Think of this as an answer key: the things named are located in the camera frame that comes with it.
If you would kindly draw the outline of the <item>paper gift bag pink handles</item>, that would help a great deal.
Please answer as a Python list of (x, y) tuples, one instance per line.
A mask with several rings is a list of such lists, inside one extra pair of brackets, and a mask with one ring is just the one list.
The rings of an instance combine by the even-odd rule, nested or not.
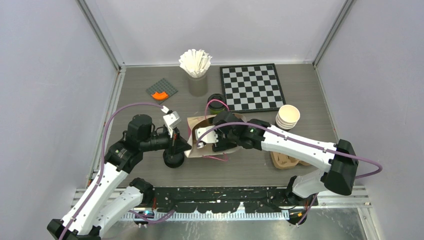
[(222, 97), (212, 96), (206, 103), (203, 115), (187, 118), (188, 144), (190, 150), (184, 152), (187, 158), (214, 159), (226, 162), (228, 155), (241, 149), (227, 139), (220, 131), (213, 130), (214, 118), (230, 108)]

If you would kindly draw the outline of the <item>stack of black lids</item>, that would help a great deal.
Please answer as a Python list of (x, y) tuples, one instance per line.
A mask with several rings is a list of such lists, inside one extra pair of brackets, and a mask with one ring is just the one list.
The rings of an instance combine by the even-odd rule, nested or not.
[(178, 168), (184, 163), (185, 160), (184, 153), (181, 152), (171, 155), (167, 150), (163, 152), (162, 157), (165, 165), (169, 168)]

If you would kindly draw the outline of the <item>green paper cup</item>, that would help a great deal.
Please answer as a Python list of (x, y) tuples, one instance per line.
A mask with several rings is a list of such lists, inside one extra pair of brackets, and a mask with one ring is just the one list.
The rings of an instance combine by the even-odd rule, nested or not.
[(211, 115), (217, 115), (217, 114), (219, 114), (221, 112), (226, 111), (227, 108), (226, 107), (221, 107), (221, 108), (213, 108), (213, 107), (211, 108), (211, 107), (209, 107), (208, 110), (209, 110), (209, 113)]

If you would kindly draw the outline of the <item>black coffee cup lid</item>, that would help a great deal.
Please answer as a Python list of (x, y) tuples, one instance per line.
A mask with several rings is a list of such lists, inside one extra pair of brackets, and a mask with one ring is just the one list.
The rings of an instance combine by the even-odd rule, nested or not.
[(210, 110), (218, 111), (226, 108), (227, 101), (223, 94), (213, 93), (208, 97), (207, 103)]

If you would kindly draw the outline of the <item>stack of paper cups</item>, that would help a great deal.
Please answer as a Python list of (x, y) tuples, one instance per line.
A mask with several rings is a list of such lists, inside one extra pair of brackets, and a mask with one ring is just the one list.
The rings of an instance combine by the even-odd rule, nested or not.
[(300, 111), (293, 105), (285, 104), (275, 116), (276, 125), (285, 131), (293, 129), (300, 119)]

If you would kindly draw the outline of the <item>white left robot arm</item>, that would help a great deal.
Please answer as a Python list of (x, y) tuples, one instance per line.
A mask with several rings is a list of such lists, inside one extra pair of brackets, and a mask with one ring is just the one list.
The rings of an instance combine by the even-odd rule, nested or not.
[(154, 187), (142, 178), (133, 179), (111, 203), (107, 200), (116, 187), (143, 159), (145, 152), (163, 151), (164, 162), (177, 168), (184, 162), (184, 151), (191, 146), (181, 137), (175, 111), (163, 116), (162, 132), (154, 129), (149, 115), (135, 115), (122, 138), (106, 153), (103, 170), (84, 192), (77, 204), (61, 219), (52, 219), (48, 232), (56, 240), (100, 240), (106, 231), (134, 207), (148, 207), (155, 197)]

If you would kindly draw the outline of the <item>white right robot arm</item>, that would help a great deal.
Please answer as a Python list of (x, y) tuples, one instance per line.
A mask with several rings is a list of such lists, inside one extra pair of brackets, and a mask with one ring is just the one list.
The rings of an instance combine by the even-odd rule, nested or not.
[(253, 118), (245, 122), (228, 111), (219, 113), (211, 122), (231, 143), (244, 149), (287, 155), (317, 168), (290, 179), (285, 198), (291, 205), (299, 205), (310, 195), (326, 190), (342, 196), (353, 191), (359, 161), (347, 140), (338, 143), (313, 140), (267, 121)]

